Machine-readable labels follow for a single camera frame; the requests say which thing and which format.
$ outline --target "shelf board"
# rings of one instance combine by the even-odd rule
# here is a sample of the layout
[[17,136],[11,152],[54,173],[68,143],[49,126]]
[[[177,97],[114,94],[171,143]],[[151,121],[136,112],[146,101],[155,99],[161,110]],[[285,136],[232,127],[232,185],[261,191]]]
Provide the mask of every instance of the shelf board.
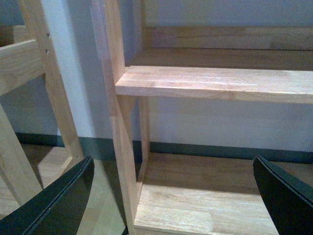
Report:
[[[277,235],[252,163],[152,153],[134,222],[138,234]],[[283,166],[313,182],[311,165]]]
[[[46,188],[70,164],[65,148],[22,144],[23,150],[41,185]],[[17,201],[0,177],[0,219],[19,208]]]
[[117,94],[313,103],[312,51],[147,51],[116,83]]

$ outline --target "dark baseboard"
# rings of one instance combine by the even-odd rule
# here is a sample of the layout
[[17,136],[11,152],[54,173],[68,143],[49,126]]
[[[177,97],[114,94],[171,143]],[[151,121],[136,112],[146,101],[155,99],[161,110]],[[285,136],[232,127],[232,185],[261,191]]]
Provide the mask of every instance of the dark baseboard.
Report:
[[[64,147],[61,136],[17,133],[17,137],[21,143]],[[115,161],[112,139],[80,137],[79,140],[85,156]],[[141,163],[141,142],[133,141],[133,145],[135,162]],[[270,161],[307,164],[313,162],[312,152],[180,143],[151,142],[151,152],[238,159],[254,159],[255,156],[261,156]]]

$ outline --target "wooden bookcase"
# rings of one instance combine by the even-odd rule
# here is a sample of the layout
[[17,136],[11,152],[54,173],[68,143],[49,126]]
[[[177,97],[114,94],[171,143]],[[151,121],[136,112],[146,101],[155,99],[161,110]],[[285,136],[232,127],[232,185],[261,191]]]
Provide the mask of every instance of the wooden bookcase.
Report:
[[25,25],[0,27],[0,95],[44,74],[65,148],[21,146],[0,105],[0,218],[83,159],[40,0],[19,0]]
[[[130,235],[278,234],[252,161],[150,153],[150,96],[313,103],[311,27],[147,27],[125,67],[119,3],[92,0],[93,19]],[[138,178],[130,111],[139,99],[143,162]],[[308,184],[311,165],[278,163]]]

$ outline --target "lower shelf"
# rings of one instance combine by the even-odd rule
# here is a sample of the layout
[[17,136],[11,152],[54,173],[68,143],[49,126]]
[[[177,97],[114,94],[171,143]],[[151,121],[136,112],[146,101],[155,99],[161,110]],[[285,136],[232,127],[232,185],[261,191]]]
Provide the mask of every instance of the lower shelf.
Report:
[[[65,148],[29,144],[22,144],[22,147],[44,188],[60,177],[71,162]],[[0,219],[17,208],[17,201],[0,177]]]
[[[252,163],[153,153],[134,222],[137,234],[277,235]],[[313,182],[311,165],[282,165]]]

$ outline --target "light wood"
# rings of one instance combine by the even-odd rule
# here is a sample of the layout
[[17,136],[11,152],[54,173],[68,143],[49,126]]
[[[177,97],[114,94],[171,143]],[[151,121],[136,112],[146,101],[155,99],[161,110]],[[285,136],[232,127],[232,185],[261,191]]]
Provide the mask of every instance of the light wood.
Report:
[[146,47],[313,50],[313,27],[145,27]]
[[35,40],[0,48],[0,95],[10,92],[44,72]]
[[137,178],[138,198],[140,198],[146,167],[150,155],[149,98],[139,98],[139,118],[141,133],[142,163]]
[[19,0],[19,5],[32,38],[36,39],[45,67],[45,83],[52,109],[72,165],[83,159],[74,120],[67,100],[57,57],[40,0]]
[[0,175],[21,206],[42,190],[0,105]]
[[131,66],[116,84],[116,92],[312,104],[312,77],[312,71]]
[[[66,150],[60,147],[22,144],[22,148],[37,179],[44,188],[56,179],[56,176],[62,171],[64,162],[68,159]],[[19,207],[9,188],[0,177],[0,214],[9,215]]]
[[313,71],[313,51],[150,48],[130,65]]
[[252,163],[153,153],[136,229],[184,235],[278,234],[259,195]]
[[130,234],[134,234],[134,218],[138,206],[135,165],[134,165],[134,151],[131,134],[130,112],[129,108],[120,109],[117,117],[111,117],[113,130],[113,143],[117,162],[118,175],[121,184],[123,195],[123,203],[125,208],[125,215],[127,219],[127,226]]
[[98,54],[109,101],[113,143],[127,226],[134,235],[134,217],[138,205],[130,110],[132,101],[117,98],[115,84],[125,72],[119,3],[114,0],[92,0],[92,15]]
[[0,47],[30,40],[27,28],[24,25],[0,26]]
[[136,231],[136,235],[173,235],[173,233],[156,232],[156,231],[143,230],[143,229],[135,229],[135,231]]
[[89,201],[77,235],[121,235],[125,227],[116,162],[94,160]]

